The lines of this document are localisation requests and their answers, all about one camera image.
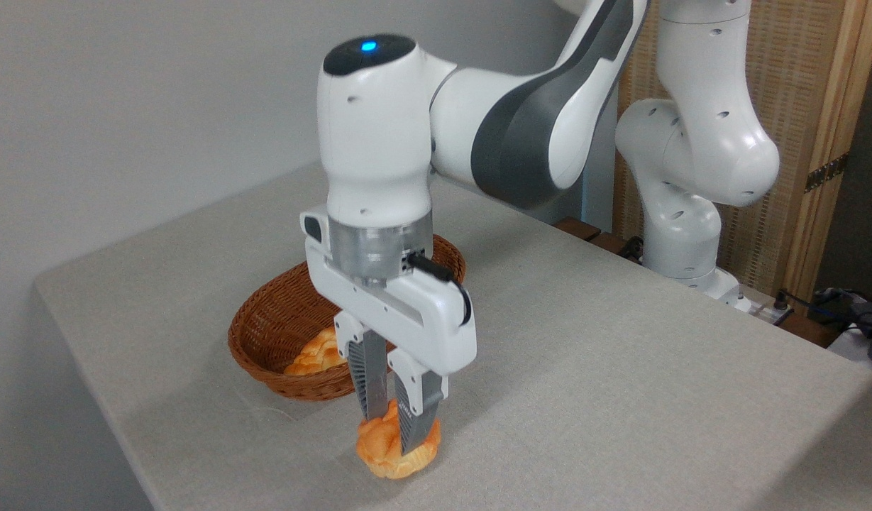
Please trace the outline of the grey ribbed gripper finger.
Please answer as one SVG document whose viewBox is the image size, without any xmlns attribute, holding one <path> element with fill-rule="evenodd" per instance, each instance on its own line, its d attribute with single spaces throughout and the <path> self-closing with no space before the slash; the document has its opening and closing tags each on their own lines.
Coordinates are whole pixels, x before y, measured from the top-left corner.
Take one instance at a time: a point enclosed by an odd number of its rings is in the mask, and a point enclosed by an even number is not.
<svg viewBox="0 0 872 511">
<path fill-rule="evenodd" d="M 441 375 L 425 368 L 400 348 L 392 350 L 387 361 L 394 373 L 401 453 L 409 455 L 430 434 L 448 386 Z"/>
<path fill-rule="evenodd" d="M 364 418 L 387 414 L 387 341 L 347 311 L 334 317 L 336 346 L 348 363 L 349 373 Z"/>
</svg>

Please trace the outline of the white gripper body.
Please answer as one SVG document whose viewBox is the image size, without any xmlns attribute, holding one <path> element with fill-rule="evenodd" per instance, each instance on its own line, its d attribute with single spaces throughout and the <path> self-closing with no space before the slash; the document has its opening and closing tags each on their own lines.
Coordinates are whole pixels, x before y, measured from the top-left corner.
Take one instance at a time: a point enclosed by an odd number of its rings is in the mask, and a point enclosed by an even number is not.
<svg viewBox="0 0 872 511">
<path fill-rule="evenodd" d="M 477 328 L 474 318 L 465 320 L 457 285 L 413 269 L 382 288 L 366 287 L 336 269 L 323 207 L 302 212 L 300 223 L 310 279 L 322 297 L 436 374 L 454 374 L 475 359 Z"/>
</svg>

